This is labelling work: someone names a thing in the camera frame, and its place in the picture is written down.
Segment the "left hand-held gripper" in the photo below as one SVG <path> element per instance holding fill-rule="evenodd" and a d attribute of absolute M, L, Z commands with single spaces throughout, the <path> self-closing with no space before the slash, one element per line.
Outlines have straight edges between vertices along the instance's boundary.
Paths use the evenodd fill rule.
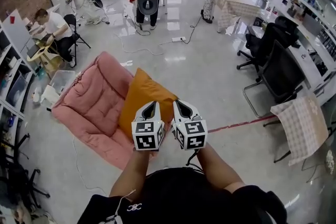
<path fill-rule="evenodd" d="M 131 127 L 137 151 L 158 151 L 164 136 L 160 104 L 152 101 L 141 107 L 136 112 Z"/>

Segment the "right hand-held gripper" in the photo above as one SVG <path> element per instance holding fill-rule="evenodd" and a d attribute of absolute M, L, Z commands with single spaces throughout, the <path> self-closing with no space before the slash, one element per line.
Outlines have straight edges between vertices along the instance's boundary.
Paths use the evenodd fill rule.
<path fill-rule="evenodd" d="M 180 147 L 184 150 L 204 148 L 208 129 L 206 121 L 201 117 L 198 109 L 188 102 L 177 99 L 173 102 L 173 111 L 173 133 Z"/>

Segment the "orange cushion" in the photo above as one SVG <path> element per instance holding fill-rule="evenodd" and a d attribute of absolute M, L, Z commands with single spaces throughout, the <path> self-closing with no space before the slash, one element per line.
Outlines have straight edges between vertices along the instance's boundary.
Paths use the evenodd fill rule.
<path fill-rule="evenodd" d="M 131 122 L 135 119 L 136 112 L 145 104 L 157 101 L 160 104 L 161 119 L 165 123 L 164 129 L 167 131 L 173 120 L 175 100 L 176 95 L 152 80 L 144 70 L 137 68 L 119 117 L 120 129 L 132 140 Z"/>

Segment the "person's left forearm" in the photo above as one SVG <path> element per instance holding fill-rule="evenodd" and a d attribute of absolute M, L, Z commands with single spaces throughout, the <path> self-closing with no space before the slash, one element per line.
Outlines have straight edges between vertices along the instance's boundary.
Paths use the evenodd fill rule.
<path fill-rule="evenodd" d="M 142 190 L 148 171 L 150 151 L 133 151 L 125 169 L 116 180 L 109 197 L 136 200 Z"/>

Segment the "person's right forearm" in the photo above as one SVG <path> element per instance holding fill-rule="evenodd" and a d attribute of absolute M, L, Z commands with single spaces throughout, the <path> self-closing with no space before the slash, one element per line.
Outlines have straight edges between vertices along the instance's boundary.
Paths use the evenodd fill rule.
<path fill-rule="evenodd" d="M 196 155 L 207 180 L 215 187 L 233 193 L 246 186 L 236 171 L 216 153 L 209 143 L 206 143 Z"/>

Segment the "pink padded lounge chair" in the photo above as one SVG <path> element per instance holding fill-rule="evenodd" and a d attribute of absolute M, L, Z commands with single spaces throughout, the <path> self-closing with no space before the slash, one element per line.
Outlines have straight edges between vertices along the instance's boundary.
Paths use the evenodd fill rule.
<path fill-rule="evenodd" d="M 123 170 L 134 148 L 119 117 L 135 74 L 102 52 L 66 89 L 53 116 L 109 164 Z"/>

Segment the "person's black shirt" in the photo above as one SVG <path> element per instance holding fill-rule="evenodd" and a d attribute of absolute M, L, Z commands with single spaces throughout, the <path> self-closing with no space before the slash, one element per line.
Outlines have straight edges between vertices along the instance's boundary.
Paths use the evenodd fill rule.
<path fill-rule="evenodd" d="M 205 175 L 179 167 L 148 175 L 134 201 L 93 195 L 77 224 L 287 224 L 287 211 L 271 191 L 243 186 L 233 193 Z"/>

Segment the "clear plastic bin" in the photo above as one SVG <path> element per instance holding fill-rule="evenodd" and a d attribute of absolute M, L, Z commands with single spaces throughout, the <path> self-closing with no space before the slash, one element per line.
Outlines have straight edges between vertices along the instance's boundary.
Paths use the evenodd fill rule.
<path fill-rule="evenodd" d="M 72 70 L 57 70 L 49 83 L 61 95 L 75 80 L 76 73 Z"/>

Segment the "white kettle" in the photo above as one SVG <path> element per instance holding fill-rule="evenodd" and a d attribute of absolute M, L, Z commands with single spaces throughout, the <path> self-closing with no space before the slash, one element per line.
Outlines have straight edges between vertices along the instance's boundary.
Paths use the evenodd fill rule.
<path fill-rule="evenodd" d="M 41 95 L 41 102 L 48 101 L 50 104 L 55 104 L 60 98 L 56 89 L 47 85 L 43 94 Z"/>

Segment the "checkered cloth table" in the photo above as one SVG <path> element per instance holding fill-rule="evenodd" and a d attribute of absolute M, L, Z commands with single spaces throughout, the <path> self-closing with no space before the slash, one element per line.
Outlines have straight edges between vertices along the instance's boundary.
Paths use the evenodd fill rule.
<path fill-rule="evenodd" d="M 232 26 L 241 18 L 254 20 L 261 9 L 253 0 L 214 0 L 213 15 L 217 19 L 217 32 Z"/>
<path fill-rule="evenodd" d="M 329 137 L 321 106 L 315 95 L 298 97 L 272 106 L 271 113 L 285 131 L 291 159 L 289 166 L 312 156 Z"/>

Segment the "black mesh office chair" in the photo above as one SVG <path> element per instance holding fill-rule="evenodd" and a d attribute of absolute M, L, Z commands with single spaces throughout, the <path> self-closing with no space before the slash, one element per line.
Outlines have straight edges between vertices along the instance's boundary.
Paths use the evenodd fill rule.
<path fill-rule="evenodd" d="M 271 54 L 258 72 L 260 80 L 243 88 L 243 96 L 257 118 L 263 118 L 270 113 L 259 115 L 250 101 L 246 91 L 264 84 L 273 96 L 276 104 L 282 104 L 296 98 L 297 93 L 303 89 L 305 75 L 290 53 L 275 40 Z"/>

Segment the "white bowl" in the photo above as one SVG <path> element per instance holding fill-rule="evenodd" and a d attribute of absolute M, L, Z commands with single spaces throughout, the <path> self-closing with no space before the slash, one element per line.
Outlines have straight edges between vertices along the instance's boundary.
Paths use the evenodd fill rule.
<path fill-rule="evenodd" d="M 36 87 L 32 94 L 32 101 L 34 103 L 39 103 L 41 98 L 41 87 Z"/>

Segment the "yellow round table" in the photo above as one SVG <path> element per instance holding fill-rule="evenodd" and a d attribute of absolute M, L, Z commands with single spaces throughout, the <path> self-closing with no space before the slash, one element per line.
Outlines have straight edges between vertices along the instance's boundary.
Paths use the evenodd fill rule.
<path fill-rule="evenodd" d="M 64 60 L 51 45 L 45 45 L 42 50 L 32 58 L 27 55 L 26 59 L 29 63 L 36 63 L 37 66 L 41 66 L 51 80 L 55 72 L 64 64 Z"/>

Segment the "long white desk with shelves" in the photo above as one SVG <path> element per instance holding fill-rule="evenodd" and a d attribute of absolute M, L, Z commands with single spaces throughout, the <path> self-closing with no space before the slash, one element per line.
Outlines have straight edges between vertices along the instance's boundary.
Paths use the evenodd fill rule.
<path fill-rule="evenodd" d="M 303 87 L 323 105 L 336 95 L 336 0 L 267 0 L 262 18 L 285 16 L 298 24 L 297 44 L 289 47 L 305 75 Z"/>

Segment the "black folding chair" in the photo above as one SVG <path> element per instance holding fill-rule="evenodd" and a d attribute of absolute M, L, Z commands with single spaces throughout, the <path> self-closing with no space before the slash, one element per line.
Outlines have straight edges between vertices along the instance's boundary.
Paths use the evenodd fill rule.
<path fill-rule="evenodd" d="M 75 58 L 75 63 L 77 63 L 78 43 L 85 44 L 89 49 L 91 49 L 91 46 L 77 32 L 77 21 L 76 21 L 75 15 L 73 15 L 73 14 L 65 15 L 64 20 L 69 25 L 69 27 L 72 31 L 72 39 L 73 39 L 73 45 L 74 45 L 74 55 L 72 55 L 72 56 Z"/>

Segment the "black laptop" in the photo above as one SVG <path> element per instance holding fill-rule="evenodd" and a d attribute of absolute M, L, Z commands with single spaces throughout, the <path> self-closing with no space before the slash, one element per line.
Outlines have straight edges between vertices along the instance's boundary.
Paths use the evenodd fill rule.
<path fill-rule="evenodd" d="M 42 47 L 45 47 L 47 40 L 49 39 L 49 37 L 51 36 L 51 34 L 46 34 L 43 38 L 39 39 L 39 38 L 33 38 L 33 44 L 28 47 L 28 52 L 27 55 L 29 58 L 32 58 L 36 53 L 43 51 Z"/>

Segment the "white board with red sticker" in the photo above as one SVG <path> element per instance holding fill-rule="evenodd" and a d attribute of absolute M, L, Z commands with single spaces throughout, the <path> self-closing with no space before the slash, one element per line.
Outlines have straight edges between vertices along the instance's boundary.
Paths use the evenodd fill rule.
<path fill-rule="evenodd" d="M 17 9 L 2 22 L 2 26 L 12 44 L 21 51 L 30 40 L 30 34 Z"/>

